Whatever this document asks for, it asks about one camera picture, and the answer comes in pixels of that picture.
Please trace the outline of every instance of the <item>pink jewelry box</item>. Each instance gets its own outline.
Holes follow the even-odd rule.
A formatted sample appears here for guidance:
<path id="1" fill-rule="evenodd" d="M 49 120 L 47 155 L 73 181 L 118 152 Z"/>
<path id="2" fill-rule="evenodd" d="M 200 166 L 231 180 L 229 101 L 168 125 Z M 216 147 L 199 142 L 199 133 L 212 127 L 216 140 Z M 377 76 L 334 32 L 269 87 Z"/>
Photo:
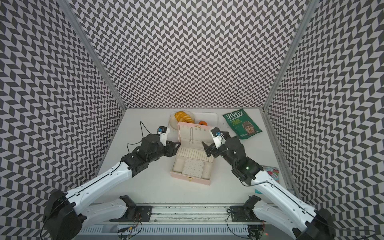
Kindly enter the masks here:
<path id="1" fill-rule="evenodd" d="M 209 185 L 214 158 L 207 157 L 202 141 L 207 145 L 213 143 L 209 130 L 211 126 L 179 122 L 177 124 L 181 143 L 176 160 L 170 171 L 172 177 Z"/>

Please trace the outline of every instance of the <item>white foam insert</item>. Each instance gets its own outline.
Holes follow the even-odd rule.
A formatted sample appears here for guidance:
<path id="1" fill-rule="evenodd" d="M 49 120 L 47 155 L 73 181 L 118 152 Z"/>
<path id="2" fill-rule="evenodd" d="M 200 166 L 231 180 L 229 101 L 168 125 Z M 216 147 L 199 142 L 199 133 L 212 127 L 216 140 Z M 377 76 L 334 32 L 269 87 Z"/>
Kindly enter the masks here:
<path id="1" fill-rule="evenodd" d="M 203 175 L 204 162 L 200 160 L 186 159 L 182 174 L 199 177 Z"/>
<path id="2" fill-rule="evenodd" d="M 207 162 L 214 161 L 214 158 L 212 156 L 207 157 L 207 154 L 205 153 L 205 151 L 193 149 L 189 147 L 180 147 L 180 149 L 177 151 L 176 156 L 193 158 L 193 159 L 207 161 Z"/>

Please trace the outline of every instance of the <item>chevron patterned wall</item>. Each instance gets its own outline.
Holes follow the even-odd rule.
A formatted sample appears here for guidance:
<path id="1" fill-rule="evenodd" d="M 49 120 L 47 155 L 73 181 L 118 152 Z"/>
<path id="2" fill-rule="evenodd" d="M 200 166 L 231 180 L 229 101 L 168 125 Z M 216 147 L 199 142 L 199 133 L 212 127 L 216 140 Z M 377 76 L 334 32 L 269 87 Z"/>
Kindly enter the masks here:
<path id="1" fill-rule="evenodd" d="M 128 108 L 262 106 L 308 0 L 70 0 Z"/>
<path id="2" fill-rule="evenodd" d="M 122 111 L 53 0 L 1 0 L 0 39 L 0 239 L 39 239 L 48 194 L 93 177 Z"/>
<path id="3" fill-rule="evenodd" d="M 304 200 L 369 239 L 384 239 L 383 9 L 321 1 L 268 109 Z"/>

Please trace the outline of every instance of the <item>colorful package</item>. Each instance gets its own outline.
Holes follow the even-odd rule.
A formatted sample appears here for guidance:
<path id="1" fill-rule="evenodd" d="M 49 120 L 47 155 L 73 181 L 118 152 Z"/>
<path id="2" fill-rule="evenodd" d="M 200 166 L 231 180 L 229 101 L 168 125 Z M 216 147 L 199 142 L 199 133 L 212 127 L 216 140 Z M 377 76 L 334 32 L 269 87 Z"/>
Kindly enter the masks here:
<path id="1" fill-rule="evenodd" d="M 280 183 L 279 181 L 279 168 L 278 167 L 269 167 L 269 166 L 263 166 L 262 167 L 264 168 L 265 171 L 267 171 L 269 173 L 269 175 L 278 183 Z M 258 193 L 258 194 L 262 194 L 261 192 L 259 192 L 258 190 L 255 189 L 255 193 Z"/>
<path id="2" fill-rule="evenodd" d="M 261 132 L 244 109 L 224 114 L 223 117 L 240 139 L 248 139 L 250 136 Z"/>

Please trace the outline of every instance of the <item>chip bag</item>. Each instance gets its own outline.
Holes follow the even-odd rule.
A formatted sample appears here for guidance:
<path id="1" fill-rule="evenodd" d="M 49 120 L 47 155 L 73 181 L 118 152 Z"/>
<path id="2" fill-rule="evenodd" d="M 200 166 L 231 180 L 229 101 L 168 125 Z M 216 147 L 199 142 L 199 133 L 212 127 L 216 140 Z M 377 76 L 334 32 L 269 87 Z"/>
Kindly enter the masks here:
<path id="1" fill-rule="evenodd" d="M 224 114 L 223 117 L 240 139 L 248 139 L 250 136 L 262 132 L 244 109 Z"/>

